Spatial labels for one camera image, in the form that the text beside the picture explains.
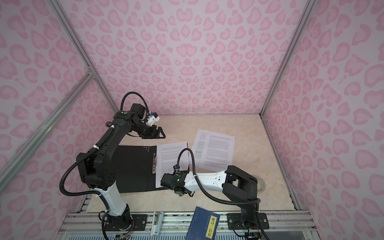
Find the white black file folder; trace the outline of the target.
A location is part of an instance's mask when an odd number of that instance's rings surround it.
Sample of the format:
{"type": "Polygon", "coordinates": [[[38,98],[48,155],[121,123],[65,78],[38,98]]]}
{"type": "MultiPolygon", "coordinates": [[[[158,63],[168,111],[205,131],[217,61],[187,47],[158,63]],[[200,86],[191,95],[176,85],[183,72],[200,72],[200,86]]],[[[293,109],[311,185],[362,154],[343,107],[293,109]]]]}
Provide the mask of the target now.
{"type": "MultiPolygon", "coordinates": [[[[120,193],[140,193],[156,190],[156,174],[152,174],[153,153],[157,146],[118,146],[112,156],[116,184],[120,193]]],[[[189,171],[189,153],[177,161],[181,171],[189,171]]]]}

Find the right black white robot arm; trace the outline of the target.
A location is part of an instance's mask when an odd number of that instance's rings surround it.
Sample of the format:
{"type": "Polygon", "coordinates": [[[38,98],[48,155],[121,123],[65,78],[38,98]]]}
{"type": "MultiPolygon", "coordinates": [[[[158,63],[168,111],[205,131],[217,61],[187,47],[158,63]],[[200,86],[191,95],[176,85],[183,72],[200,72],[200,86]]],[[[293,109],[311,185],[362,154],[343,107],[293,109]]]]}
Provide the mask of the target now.
{"type": "Polygon", "coordinates": [[[241,224],[247,229],[256,229],[259,203],[258,181],[255,177],[236,166],[217,173],[195,173],[175,171],[164,174],[161,186],[174,191],[179,196],[192,197],[195,192],[202,193],[210,200],[241,209],[241,224]]]}

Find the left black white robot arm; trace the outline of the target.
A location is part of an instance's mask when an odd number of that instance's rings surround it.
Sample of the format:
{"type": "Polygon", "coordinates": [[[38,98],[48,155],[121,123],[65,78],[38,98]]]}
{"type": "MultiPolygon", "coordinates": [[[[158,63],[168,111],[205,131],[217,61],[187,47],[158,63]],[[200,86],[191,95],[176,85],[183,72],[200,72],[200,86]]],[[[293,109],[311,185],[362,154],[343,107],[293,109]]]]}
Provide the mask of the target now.
{"type": "Polygon", "coordinates": [[[157,113],[146,113],[144,106],[133,104],[129,111],[119,111],[100,141],[88,153],[77,156],[82,182],[96,191],[106,206],[104,223],[115,229],[132,229],[130,208],[120,193],[148,192],[156,189],[157,148],[122,146],[122,139],[136,132],[142,139],[164,139],[155,123],[157,113]]]}

